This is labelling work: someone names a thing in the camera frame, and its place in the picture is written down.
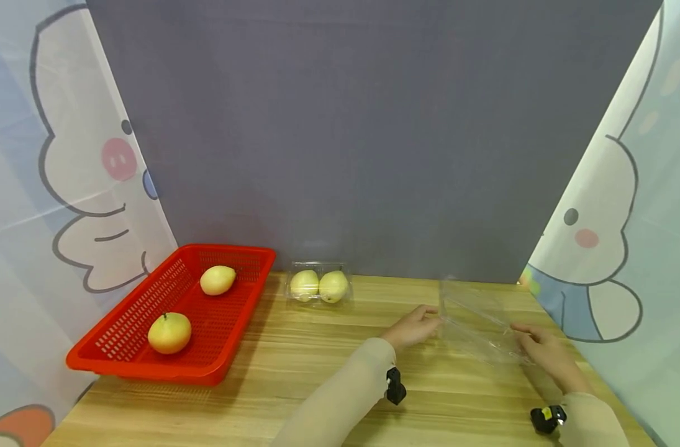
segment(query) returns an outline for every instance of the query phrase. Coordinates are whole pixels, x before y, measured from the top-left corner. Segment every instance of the gray wall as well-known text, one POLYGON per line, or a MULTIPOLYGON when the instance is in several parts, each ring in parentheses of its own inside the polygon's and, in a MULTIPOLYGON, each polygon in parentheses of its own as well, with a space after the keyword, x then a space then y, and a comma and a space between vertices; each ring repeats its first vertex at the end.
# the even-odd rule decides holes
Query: gray wall
POLYGON ((88 0, 179 244, 515 282, 657 0, 88 0))

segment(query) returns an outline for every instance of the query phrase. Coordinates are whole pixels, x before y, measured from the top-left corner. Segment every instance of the beige sleeve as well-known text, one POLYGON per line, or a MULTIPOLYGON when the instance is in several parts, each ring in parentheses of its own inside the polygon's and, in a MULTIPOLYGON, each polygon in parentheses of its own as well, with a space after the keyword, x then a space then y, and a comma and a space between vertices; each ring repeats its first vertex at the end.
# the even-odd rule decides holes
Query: beige sleeve
POLYGON ((592 394, 571 392, 564 396, 568 418, 561 427, 564 447, 630 447, 623 428, 607 403, 592 394))
POLYGON ((387 391, 392 345, 370 338, 291 415, 271 447, 340 446, 387 391))

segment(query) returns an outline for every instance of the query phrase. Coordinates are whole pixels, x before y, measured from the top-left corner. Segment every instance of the red plastic basket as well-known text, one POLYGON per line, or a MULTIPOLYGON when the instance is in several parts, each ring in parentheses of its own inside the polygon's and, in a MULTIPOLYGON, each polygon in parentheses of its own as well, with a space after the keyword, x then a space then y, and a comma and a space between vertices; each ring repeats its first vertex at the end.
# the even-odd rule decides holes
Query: red plastic basket
POLYGON ((66 356, 71 369, 151 381, 213 386, 223 380, 263 292, 275 252, 233 245, 185 245, 119 302, 66 356), (221 296, 200 289, 214 265, 234 268, 221 296), (188 345, 165 356, 148 344, 148 328, 162 312, 191 321, 188 345))

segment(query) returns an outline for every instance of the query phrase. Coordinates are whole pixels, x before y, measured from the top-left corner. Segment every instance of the wooden table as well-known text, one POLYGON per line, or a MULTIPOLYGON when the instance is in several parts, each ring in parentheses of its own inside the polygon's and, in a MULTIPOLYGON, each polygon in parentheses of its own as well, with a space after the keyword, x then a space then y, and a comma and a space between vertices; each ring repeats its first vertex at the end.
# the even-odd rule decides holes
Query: wooden table
MULTIPOLYGON (((221 385, 130 382, 102 377, 52 433, 51 446, 266 446, 284 420, 365 339, 419 304, 437 304, 438 282, 354 277, 351 311, 289 310, 272 274, 235 362, 221 385)), ((522 286, 465 283, 503 302, 515 321, 556 328, 522 286)), ((630 445, 654 446, 571 347, 598 394, 616 411, 630 445)), ((492 367, 440 340, 397 359, 409 391, 398 407, 374 407, 347 446, 551 446, 528 411, 560 394, 538 371, 492 367)))

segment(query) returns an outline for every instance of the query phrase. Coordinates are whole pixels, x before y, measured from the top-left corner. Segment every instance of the human hand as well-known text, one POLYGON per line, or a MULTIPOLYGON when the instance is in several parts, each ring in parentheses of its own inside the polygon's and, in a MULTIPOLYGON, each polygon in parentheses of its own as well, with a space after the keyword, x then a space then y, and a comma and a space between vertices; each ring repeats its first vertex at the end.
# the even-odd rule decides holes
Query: human hand
POLYGON ((409 314, 400 318, 397 323, 388 328, 382 335, 392 345, 395 353, 404 348, 421 343, 428 339, 442 324, 434 306, 421 305, 409 314))
POLYGON ((588 378, 578 367, 571 353, 548 330, 519 323, 511 325, 517 334, 517 341, 531 359, 556 382, 563 391, 588 392, 595 394, 588 378))

